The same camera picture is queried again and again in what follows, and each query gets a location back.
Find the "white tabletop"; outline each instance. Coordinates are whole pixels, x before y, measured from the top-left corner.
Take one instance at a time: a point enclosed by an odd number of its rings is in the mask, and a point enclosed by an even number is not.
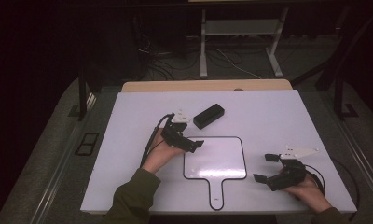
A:
[[[186,179],[184,156],[180,155],[157,173],[162,182],[151,213],[281,214],[308,211],[303,203],[287,193],[271,191],[268,186],[254,181],[253,174],[278,174],[281,164],[265,161],[264,155],[283,153],[286,146],[318,148],[320,153],[300,160],[321,172],[325,178],[326,197],[340,212],[356,211],[297,91],[120,93],[81,210],[92,214],[104,214],[109,210],[115,190],[128,182],[139,167],[149,136],[164,115],[182,109],[193,118],[214,104],[221,105],[225,115],[202,130],[190,122],[184,136],[240,138],[247,177],[223,182],[224,204],[215,211],[210,206],[208,182]]]

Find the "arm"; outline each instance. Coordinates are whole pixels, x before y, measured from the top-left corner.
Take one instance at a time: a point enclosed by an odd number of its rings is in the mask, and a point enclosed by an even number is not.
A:
[[[169,147],[160,136],[159,129],[145,163],[137,169],[131,180],[120,186],[114,194],[111,209],[105,215],[102,223],[148,223],[149,208],[153,204],[154,194],[160,180],[155,173],[172,157],[185,151]]]
[[[297,196],[311,209],[312,212],[316,214],[314,219],[311,221],[312,224],[350,223],[337,208],[329,203],[323,193],[317,188],[314,179],[310,175],[306,175],[306,178],[302,183],[283,190]]]

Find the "white stand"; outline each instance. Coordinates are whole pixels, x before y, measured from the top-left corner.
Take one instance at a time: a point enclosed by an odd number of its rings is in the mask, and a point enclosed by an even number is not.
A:
[[[284,8],[279,19],[273,20],[238,20],[238,21],[207,21],[206,11],[201,16],[201,47],[200,47],[200,77],[207,78],[207,63],[205,54],[205,40],[207,35],[273,35],[273,42],[267,48],[267,54],[276,77],[283,73],[274,55],[282,34],[288,7]]]

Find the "sleeve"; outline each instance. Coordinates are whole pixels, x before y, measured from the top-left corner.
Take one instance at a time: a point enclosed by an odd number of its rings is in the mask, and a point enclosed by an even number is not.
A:
[[[312,221],[312,224],[350,224],[349,220],[343,216],[340,211],[331,207],[324,212],[317,214]]]
[[[117,188],[113,205],[101,223],[148,223],[149,208],[159,184],[156,176],[138,169],[128,183]]]

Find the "black remote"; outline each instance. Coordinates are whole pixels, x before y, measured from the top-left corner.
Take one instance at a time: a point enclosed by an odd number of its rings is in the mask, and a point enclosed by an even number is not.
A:
[[[219,104],[215,104],[195,116],[195,118],[193,118],[193,123],[199,129],[203,129],[207,125],[213,123],[216,119],[222,117],[224,114],[224,108],[222,108]]]

